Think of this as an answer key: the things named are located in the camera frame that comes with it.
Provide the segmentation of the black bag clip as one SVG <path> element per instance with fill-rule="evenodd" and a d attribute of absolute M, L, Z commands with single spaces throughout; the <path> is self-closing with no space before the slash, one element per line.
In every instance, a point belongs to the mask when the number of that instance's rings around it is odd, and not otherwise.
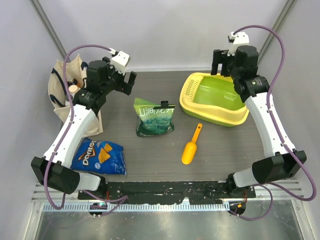
<path fill-rule="evenodd" d="M 169 104 L 167 100 L 163 100 L 160 102 L 160 105 L 154 106 L 154 109 L 174 109 L 175 104 Z"/>

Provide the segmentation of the green cat litter bag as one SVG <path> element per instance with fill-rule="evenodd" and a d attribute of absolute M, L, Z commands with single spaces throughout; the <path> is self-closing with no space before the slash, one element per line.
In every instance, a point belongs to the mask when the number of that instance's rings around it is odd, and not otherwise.
<path fill-rule="evenodd" d="M 136 135 L 138 137 L 160 136 L 175 130 L 172 121 L 175 108 L 154 109 L 160 104 L 135 98 L 133 108 L 137 114 Z"/>

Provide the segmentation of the yellow plastic scoop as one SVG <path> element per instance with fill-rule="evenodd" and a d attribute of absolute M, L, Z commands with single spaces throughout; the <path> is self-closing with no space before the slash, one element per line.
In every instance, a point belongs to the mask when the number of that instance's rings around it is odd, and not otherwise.
<path fill-rule="evenodd" d="M 197 127 L 194 131 L 194 134 L 192 136 L 191 141 L 189 141 L 184 147 L 184 150 L 183 150 L 183 153 L 181 156 L 181 162 L 184 165 L 189 165 L 193 161 L 193 159 L 196 155 L 196 152 L 198 149 L 197 148 L 197 140 L 198 140 L 198 137 L 199 137 L 200 132 L 202 130 L 202 127 L 203 127 L 202 123 L 197 124 Z"/>

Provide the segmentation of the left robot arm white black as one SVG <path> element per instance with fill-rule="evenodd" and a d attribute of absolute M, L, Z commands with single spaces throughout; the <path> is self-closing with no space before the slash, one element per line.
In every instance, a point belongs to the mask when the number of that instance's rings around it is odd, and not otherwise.
<path fill-rule="evenodd" d="M 106 195 L 104 177 L 74 171 L 71 165 L 85 131 L 96 119 L 106 96 L 112 91 L 131 94 L 137 75 L 132 71 L 128 82 L 125 82 L 129 61 L 130 56 L 119 51 L 112 58 L 103 57 L 88 64 L 83 87 L 73 97 L 73 108 L 58 136 L 42 157 L 35 156 L 31 161 L 31 168 L 40 184 L 68 195 L 75 191 L 89 191 L 97 200 Z"/>

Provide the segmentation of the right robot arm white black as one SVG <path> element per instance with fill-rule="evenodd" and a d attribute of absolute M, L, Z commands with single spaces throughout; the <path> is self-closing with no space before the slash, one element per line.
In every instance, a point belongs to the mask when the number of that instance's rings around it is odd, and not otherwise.
<path fill-rule="evenodd" d="M 218 66 L 222 65 L 221 76 L 231 77 L 235 92 L 253 117 L 264 150 L 264 159 L 228 175 L 225 190 L 233 198 L 242 194 L 246 187 L 292 178 L 301 168 L 294 158 L 302 163 L 307 160 L 306 153 L 296 149 L 283 126 L 274 126 L 270 114 L 275 119 L 279 117 L 273 106 L 273 97 L 268 95 L 268 80 L 257 73 L 258 57 L 257 49 L 250 45 L 239 46 L 234 55 L 216 49 L 212 56 L 211 74 L 216 75 Z"/>

